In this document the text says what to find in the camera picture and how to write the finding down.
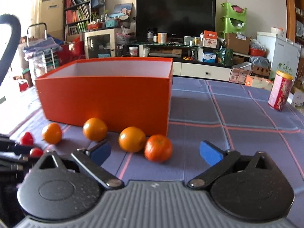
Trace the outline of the red tomato centre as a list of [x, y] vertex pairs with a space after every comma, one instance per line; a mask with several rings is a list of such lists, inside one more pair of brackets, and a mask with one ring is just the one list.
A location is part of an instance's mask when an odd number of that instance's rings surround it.
[[30, 132], [25, 132], [20, 138], [20, 144], [25, 146], [34, 145], [34, 137]]

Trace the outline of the blue plaid tablecloth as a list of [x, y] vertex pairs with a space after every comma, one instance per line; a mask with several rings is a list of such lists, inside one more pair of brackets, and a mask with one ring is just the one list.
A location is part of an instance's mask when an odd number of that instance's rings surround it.
[[[268, 91], [238, 84], [174, 78], [166, 136], [173, 145], [171, 158], [151, 162], [144, 148], [126, 152], [119, 135], [108, 129], [100, 142], [87, 139], [83, 126], [59, 123], [65, 137], [47, 146], [69, 158], [76, 149], [91, 149], [109, 141], [111, 154], [101, 165], [124, 182], [105, 191], [97, 204], [79, 217], [40, 220], [26, 214], [15, 226], [2, 227], [303, 227], [303, 115], [291, 106], [282, 112], [267, 104]], [[28, 125], [38, 134], [49, 123], [45, 115]], [[294, 202], [284, 218], [240, 220], [221, 210], [208, 192], [187, 186], [210, 166], [200, 156], [200, 143], [209, 141], [221, 150], [242, 155], [267, 153], [294, 190]]]

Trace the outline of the yellow orange middle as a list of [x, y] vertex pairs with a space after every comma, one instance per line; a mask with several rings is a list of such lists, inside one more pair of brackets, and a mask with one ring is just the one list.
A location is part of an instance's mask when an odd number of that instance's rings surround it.
[[82, 132], [87, 139], [100, 142], [106, 138], [108, 127], [105, 122], [94, 117], [84, 123]]

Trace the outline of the reddish tangerine by box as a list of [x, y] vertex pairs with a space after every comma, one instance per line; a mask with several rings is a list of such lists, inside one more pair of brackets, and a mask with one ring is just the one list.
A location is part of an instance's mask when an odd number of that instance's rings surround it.
[[146, 142], [144, 156], [151, 162], [168, 161], [173, 153], [172, 142], [164, 135], [152, 135]]

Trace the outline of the orange white carton box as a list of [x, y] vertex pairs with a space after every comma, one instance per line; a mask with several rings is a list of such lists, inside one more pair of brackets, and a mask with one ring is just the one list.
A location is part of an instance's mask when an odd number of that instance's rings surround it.
[[265, 78], [247, 75], [245, 85], [270, 91], [272, 89], [273, 83]]

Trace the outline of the red yellow-lid canister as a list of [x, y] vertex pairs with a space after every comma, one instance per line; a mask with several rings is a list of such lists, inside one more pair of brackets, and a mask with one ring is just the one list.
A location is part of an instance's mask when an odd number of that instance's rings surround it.
[[293, 85], [293, 76], [280, 70], [276, 71], [268, 104], [277, 111], [284, 108]]

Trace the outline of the trolley cart with cloths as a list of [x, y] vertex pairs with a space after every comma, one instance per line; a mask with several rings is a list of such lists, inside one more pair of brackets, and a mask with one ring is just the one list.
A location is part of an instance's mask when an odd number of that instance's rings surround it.
[[[44, 26], [44, 38], [30, 42], [30, 30], [32, 27]], [[62, 50], [61, 46], [55, 42], [52, 36], [47, 36], [47, 24], [32, 24], [27, 28], [27, 46], [24, 47], [25, 60], [29, 63], [29, 71], [33, 85], [38, 77], [41, 77], [58, 67], [60, 61], [58, 52]]]

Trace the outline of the orange cardboard box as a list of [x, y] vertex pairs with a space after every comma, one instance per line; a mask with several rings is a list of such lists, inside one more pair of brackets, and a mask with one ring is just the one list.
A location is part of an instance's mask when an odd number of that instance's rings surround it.
[[115, 57], [70, 62], [35, 84], [48, 120], [81, 127], [99, 118], [113, 132], [167, 135], [172, 81], [170, 58]]

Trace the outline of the white chest freezer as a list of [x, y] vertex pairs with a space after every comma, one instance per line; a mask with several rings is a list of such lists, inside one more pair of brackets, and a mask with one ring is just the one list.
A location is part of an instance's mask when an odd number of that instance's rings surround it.
[[274, 80], [277, 70], [288, 73], [295, 81], [301, 46], [284, 36], [270, 32], [257, 32], [257, 41], [266, 47], [266, 58], [270, 61], [269, 79]]

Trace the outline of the white TV stand cabinet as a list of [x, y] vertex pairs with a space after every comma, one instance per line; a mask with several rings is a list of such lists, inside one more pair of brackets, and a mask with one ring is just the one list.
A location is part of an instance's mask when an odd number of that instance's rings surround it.
[[181, 43], [130, 42], [127, 47], [136, 46], [138, 56], [144, 56], [144, 49], [149, 48], [149, 57], [171, 58], [173, 75], [209, 80], [229, 81], [231, 67], [215, 62], [206, 62], [204, 57], [215, 53], [216, 49], [201, 45]]

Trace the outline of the brown cardboard box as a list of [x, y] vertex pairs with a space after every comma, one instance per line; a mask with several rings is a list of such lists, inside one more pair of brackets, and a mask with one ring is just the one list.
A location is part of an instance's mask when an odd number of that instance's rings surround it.
[[225, 46], [234, 52], [241, 54], [249, 53], [251, 37], [237, 33], [225, 33]]

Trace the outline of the white floor air conditioner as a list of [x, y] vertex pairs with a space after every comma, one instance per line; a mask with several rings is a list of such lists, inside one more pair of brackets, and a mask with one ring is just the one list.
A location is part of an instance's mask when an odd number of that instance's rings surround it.
[[63, 40], [63, 0], [41, 0], [39, 22], [47, 26], [47, 33]]

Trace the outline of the dark tall bookshelf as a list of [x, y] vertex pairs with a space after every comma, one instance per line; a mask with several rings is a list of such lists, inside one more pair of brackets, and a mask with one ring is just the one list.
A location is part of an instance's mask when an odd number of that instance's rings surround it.
[[64, 0], [63, 33], [64, 40], [73, 41], [87, 30], [95, 11], [91, 5], [92, 0]]

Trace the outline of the black flat television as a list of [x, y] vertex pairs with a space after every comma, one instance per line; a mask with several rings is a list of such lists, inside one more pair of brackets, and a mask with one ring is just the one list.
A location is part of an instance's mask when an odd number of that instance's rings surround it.
[[146, 42], [148, 29], [168, 37], [215, 31], [216, 0], [135, 0], [136, 37]]

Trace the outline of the wooden display shelf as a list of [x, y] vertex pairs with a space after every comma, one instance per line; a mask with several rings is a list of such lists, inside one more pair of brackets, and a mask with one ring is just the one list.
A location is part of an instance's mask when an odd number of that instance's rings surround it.
[[287, 38], [303, 45], [303, 0], [286, 0]]

